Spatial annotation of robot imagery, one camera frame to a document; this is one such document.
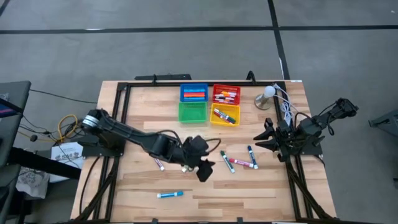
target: white paper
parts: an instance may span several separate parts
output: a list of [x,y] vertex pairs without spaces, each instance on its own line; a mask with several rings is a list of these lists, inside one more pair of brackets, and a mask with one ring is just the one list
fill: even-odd
[[[83,158],[81,156],[82,151],[83,146],[79,145],[77,142],[63,143],[51,148],[51,159],[81,169],[83,167]],[[50,183],[60,182],[67,179],[67,177],[53,174],[50,175]]]
[[49,174],[22,167],[19,172],[16,188],[18,191],[25,192],[32,197],[45,198],[48,184]]

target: pink marker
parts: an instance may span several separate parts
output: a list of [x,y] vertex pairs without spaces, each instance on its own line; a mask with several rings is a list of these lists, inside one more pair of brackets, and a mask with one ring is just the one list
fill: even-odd
[[245,161],[239,161],[237,159],[229,159],[230,162],[242,165],[242,166],[248,166],[253,168],[254,164],[251,164],[250,162],[245,162]]
[[164,170],[164,166],[162,165],[162,163],[160,162],[160,160],[158,160],[158,159],[154,159],[154,160],[155,160],[157,166],[159,166],[160,170],[163,171],[163,170]]

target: black line on floor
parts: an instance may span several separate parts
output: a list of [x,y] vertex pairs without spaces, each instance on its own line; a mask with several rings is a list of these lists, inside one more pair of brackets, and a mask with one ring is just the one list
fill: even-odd
[[[5,0],[0,8],[0,16],[7,6]],[[0,30],[1,34],[118,34],[118,33],[157,33],[157,32],[219,32],[219,31],[276,31],[276,41],[280,43],[281,31],[295,30],[394,30],[398,25],[375,26],[277,26],[276,14],[271,14],[273,26],[219,26],[219,27],[153,27],[153,28],[110,28],[110,29],[49,29],[49,30]]]
[[279,30],[383,30],[398,29],[398,25],[374,25],[374,26],[281,26]]
[[2,5],[0,7],[0,17],[3,14],[4,10],[6,10],[6,7],[7,7],[9,2],[10,2],[10,0],[4,0],[4,2],[2,3]]
[[282,75],[285,80],[290,80],[289,69],[287,68],[286,56],[284,45],[282,43],[282,37],[280,36],[278,20],[276,17],[276,11],[273,0],[268,0],[269,12],[272,19],[272,27],[274,28],[274,35],[276,41],[276,47],[278,50],[279,60],[282,67]]
[[214,31],[263,31],[271,26],[219,26],[219,27],[154,27],[115,29],[50,29],[50,30],[0,30],[0,34],[116,34],[147,32],[214,32]]

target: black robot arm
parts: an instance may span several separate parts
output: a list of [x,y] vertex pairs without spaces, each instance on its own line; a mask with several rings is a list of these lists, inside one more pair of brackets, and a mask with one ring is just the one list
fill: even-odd
[[352,117],[356,115],[358,107],[352,104],[350,100],[340,98],[335,103],[325,108],[319,115],[309,117],[303,113],[307,118],[303,119],[300,124],[295,128],[294,125],[288,125],[286,121],[282,120],[278,122],[278,127],[274,129],[272,120],[267,118],[264,127],[265,131],[260,135],[256,136],[254,140],[271,140],[257,142],[257,146],[261,146],[272,151],[278,151],[278,159],[281,162],[285,162],[290,155],[295,156],[302,152],[306,147],[318,146],[320,141],[323,140],[324,136],[321,136],[322,130],[328,128],[331,135],[334,134],[333,128],[330,123],[336,119],[343,119],[346,117]]
[[[89,111],[81,126],[85,132],[98,136],[104,145],[107,144],[106,137],[113,135],[140,145],[153,158],[189,166],[192,169],[199,167],[197,176],[201,182],[206,181],[213,172],[211,167],[215,163],[201,159],[209,152],[206,151],[208,149],[206,141],[200,136],[188,137],[182,143],[177,133],[171,130],[145,133],[114,120],[105,110]],[[163,134],[165,132],[172,132],[175,137]]]

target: concrete floor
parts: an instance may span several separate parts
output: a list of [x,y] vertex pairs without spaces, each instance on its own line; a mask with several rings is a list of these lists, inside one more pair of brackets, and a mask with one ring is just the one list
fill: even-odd
[[[398,24],[395,0],[275,1],[280,26]],[[271,26],[266,0],[11,0],[0,30],[175,26]],[[291,79],[303,80],[313,114],[339,97],[358,115],[332,124],[322,146],[337,214],[344,220],[396,223],[398,139],[368,120],[398,108],[397,30],[283,31]],[[95,101],[103,80],[190,73],[196,80],[281,79],[273,31],[146,34],[0,35],[2,82],[30,80],[32,88]],[[66,114],[92,108],[31,93],[25,115],[55,130]],[[16,146],[49,149],[18,136]],[[29,221],[68,220],[70,192],[35,203]]]

